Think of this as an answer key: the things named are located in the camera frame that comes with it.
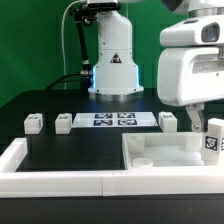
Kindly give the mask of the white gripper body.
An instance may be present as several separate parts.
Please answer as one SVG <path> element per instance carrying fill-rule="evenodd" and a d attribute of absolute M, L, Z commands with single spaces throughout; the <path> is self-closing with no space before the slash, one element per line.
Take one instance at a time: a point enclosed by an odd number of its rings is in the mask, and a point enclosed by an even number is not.
<path fill-rule="evenodd" d="M 165 49 L 157 75 L 161 102 L 186 106 L 224 99 L 224 60 L 218 53 L 217 47 Z"/>

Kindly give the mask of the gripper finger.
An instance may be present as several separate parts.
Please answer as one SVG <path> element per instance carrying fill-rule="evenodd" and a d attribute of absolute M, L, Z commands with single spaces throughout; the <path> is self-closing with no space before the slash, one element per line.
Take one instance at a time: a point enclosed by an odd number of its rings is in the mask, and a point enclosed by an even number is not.
<path fill-rule="evenodd" d="M 200 133 L 204 131 L 204 110 L 203 103 L 191 104 L 186 106 L 186 111 L 191 120 L 191 129 L 193 132 Z"/>

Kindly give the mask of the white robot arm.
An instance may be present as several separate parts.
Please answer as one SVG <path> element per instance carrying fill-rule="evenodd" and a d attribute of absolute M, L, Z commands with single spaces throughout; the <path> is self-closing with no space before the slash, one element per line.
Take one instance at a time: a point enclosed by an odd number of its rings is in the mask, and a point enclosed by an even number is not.
<path fill-rule="evenodd" d="M 118 13 L 123 2 L 87 0 L 96 12 L 99 59 L 89 92 L 105 99 L 126 97 L 143 88 L 132 58 L 132 25 Z M 157 93 L 162 103 L 184 106 L 194 132 L 205 132 L 202 110 L 208 101 L 224 99 L 224 0 L 160 0 L 187 18 L 160 33 Z"/>

